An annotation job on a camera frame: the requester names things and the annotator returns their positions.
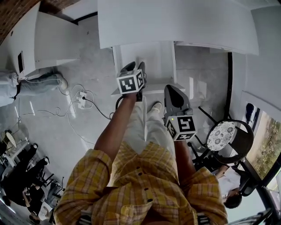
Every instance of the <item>white wall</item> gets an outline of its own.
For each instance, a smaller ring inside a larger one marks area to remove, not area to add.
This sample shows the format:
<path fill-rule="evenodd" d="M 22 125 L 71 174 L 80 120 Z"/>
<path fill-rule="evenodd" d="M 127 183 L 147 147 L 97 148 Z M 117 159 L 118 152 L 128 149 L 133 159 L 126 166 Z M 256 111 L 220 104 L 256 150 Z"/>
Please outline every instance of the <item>white wall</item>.
<path fill-rule="evenodd" d="M 247 197 L 242 197 L 240 206 L 235 209 L 227 209 L 228 222 L 233 222 L 245 217 L 256 215 L 264 211 L 265 207 L 256 190 Z"/>
<path fill-rule="evenodd" d="M 230 0 L 98 0 L 101 48 L 184 41 L 258 54 L 250 10 Z"/>
<path fill-rule="evenodd" d="M 56 14 L 57 17 L 72 21 L 88 14 L 97 12 L 97 0 L 80 0 Z"/>
<path fill-rule="evenodd" d="M 231 111 L 241 119 L 250 101 L 280 121 L 281 115 L 281 6 L 252 10 L 259 56 L 233 53 Z"/>

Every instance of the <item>chair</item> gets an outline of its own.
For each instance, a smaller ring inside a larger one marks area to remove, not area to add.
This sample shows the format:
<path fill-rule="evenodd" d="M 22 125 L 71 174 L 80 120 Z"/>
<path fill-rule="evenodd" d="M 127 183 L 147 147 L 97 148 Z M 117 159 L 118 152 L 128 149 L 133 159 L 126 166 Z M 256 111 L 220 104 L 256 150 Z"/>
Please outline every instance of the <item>chair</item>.
<path fill-rule="evenodd" d="M 201 107 L 199 107 L 199 109 L 215 124 L 208 133 L 205 144 L 203 144 L 197 135 L 195 135 L 199 144 L 206 148 L 203 155 L 206 156 L 211 151 L 213 156 L 223 164 L 235 163 L 244 158 L 250 151 L 254 142 L 252 128 L 246 122 L 240 120 L 226 119 L 217 122 Z M 247 132 L 235 126 L 234 123 L 239 123 L 245 126 Z M 237 155 L 233 157 L 223 157 L 218 154 L 218 151 L 223 149 L 227 144 L 237 152 Z M 197 161 L 203 159 L 202 156 L 198 157 L 197 153 L 195 153 L 195 156 Z"/>

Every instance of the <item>black chair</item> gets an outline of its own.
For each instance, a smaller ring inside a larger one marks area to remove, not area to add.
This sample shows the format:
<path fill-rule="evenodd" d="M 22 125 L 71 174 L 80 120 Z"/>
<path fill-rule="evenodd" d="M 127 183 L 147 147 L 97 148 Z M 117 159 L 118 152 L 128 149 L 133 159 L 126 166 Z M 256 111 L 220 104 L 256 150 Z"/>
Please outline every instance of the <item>black chair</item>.
<path fill-rule="evenodd" d="M 219 122 L 215 121 L 208 113 L 206 113 L 201 107 L 199 107 L 199 109 L 206 115 L 209 117 L 210 120 L 212 120 L 214 122 L 214 126 L 211 128 L 210 132 L 207 135 L 206 138 L 206 142 L 205 144 L 203 144 L 200 139 L 197 137 L 197 135 L 195 135 L 195 138 L 198 140 L 199 144 L 202 145 L 206 150 L 203 153 L 204 156 L 206 156 L 209 152 L 210 149 L 208 148 L 208 138 L 210 136 L 210 134 L 212 133 L 212 131 L 220 124 L 223 122 L 234 122 L 234 123 L 239 123 L 242 124 L 243 126 L 245 126 L 247 132 L 245 132 L 244 130 L 240 129 L 239 127 L 235 126 L 236 129 L 236 134 L 234 139 L 232 140 L 232 142 L 228 143 L 236 152 L 237 155 L 233 156 L 233 157 L 223 157 L 221 155 L 218 154 L 218 151 L 214 152 L 211 151 L 213 156 L 221 163 L 223 164 L 229 164 L 229 163 L 235 163 L 238 162 L 239 160 L 241 160 L 242 158 L 244 158 L 248 152 L 250 151 L 253 142 L 254 142 L 254 133 L 252 131 L 252 128 L 243 121 L 240 120 L 232 120 L 232 119 L 226 119 L 226 120 L 221 120 Z M 204 157 L 200 156 L 198 157 L 197 153 L 195 153 L 196 159 L 197 161 L 202 160 Z"/>

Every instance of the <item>white pants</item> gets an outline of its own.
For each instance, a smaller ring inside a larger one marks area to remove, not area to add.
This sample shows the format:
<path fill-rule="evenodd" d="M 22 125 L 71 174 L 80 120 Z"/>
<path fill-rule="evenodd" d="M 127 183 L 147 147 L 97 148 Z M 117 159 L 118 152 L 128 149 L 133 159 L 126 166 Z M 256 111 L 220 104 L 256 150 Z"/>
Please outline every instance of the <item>white pants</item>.
<path fill-rule="evenodd" d="M 164 126 L 158 110 L 151 110 L 148 114 L 146 114 L 146 111 L 146 98 L 143 96 L 143 101 L 135 104 L 123 140 L 137 154 L 141 154 L 145 146 L 149 142 L 153 142 L 175 156 L 173 139 Z"/>

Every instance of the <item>electrical outlet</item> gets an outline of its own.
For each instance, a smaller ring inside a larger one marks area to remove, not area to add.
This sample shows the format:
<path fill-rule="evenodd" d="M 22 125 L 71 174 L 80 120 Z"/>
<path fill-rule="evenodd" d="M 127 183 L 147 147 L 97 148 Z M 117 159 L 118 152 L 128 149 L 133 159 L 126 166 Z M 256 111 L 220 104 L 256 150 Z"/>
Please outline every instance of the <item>electrical outlet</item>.
<path fill-rule="evenodd" d="M 87 93 L 84 92 L 84 91 L 80 91 L 79 92 L 79 96 L 76 97 L 78 99 L 78 101 L 79 101 L 79 103 L 78 103 L 78 108 L 79 109 L 84 109 L 85 108 L 86 100 L 82 99 L 83 97 L 87 98 Z"/>

